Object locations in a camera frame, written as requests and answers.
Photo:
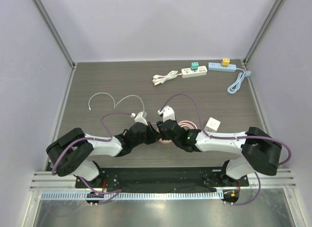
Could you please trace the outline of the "pink round socket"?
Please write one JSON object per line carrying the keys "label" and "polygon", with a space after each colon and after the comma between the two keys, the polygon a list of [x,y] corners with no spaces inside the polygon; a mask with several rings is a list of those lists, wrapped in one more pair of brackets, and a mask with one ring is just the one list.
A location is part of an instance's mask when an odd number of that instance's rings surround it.
{"label": "pink round socket", "polygon": [[[178,122],[178,125],[184,129],[197,129],[197,125],[194,122],[188,120],[180,121]],[[158,141],[162,144],[169,144],[172,142],[171,140],[164,140],[162,138],[160,138]]]}

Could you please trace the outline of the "white cube adapter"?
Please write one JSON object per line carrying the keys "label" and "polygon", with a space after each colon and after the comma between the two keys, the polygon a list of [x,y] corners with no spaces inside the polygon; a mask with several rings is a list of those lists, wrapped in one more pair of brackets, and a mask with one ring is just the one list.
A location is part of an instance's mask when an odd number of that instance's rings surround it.
{"label": "white cube adapter", "polygon": [[221,122],[217,119],[210,117],[205,124],[204,130],[207,132],[217,132]]}

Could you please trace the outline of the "white power strip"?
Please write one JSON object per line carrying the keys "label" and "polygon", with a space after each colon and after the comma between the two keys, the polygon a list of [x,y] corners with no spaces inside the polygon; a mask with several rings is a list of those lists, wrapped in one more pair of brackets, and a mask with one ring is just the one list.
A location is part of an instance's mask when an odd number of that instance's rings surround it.
{"label": "white power strip", "polygon": [[183,68],[181,71],[178,70],[172,70],[166,75],[154,75],[152,83],[154,86],[159,84],[164,84],[166,81],[175,79],[179,76],[182,78],[191,78],[191,77],[198,77],[198,76],[204,76],[208,72],[208,69],[206,66],[199,66],[198,69],[192,70],[191,68]]}

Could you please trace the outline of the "teal plug adapter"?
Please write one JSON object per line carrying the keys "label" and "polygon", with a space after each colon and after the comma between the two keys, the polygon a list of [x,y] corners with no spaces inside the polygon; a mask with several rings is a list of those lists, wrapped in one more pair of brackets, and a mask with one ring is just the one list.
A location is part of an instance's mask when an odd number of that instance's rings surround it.
{"label": "teal plug adapter", "polygon": [[198,62],[192,62],[191,63],[191,69],[192,70],[197,70],[199,67],[199,63]]}

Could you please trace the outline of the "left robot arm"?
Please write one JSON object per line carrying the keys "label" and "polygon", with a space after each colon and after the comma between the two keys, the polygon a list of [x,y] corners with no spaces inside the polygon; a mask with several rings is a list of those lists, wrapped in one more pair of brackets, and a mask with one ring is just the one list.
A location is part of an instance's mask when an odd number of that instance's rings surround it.
{"label": "left robot arm", "polygon": [[160,137],[160,133],[150,123],[135,123],[111,138],[95,137],[85,134],[81,128],[74,128],[50,144],[46,153],[53,164],[53,175],[79,176],[91,187],[97,188],[103,183],[103,175],[96,163],[87,160],[89,156],[122,157],[141,144],[157,142]]}

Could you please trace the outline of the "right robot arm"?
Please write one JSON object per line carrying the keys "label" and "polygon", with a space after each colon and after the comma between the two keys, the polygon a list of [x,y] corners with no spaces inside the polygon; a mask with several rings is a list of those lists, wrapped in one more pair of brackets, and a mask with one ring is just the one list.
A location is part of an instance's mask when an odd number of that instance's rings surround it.
{"label": "right robot arm", "polygon": [[234,134],[184,129],[175,120],[159,121],[157,127],[163,140],[171,140],[186,152],[220,151],[239,155],[225,161],[217,177],[225,186],[234,186],[243,176],[254,172],[277,174],[282,145],[257,127]]}

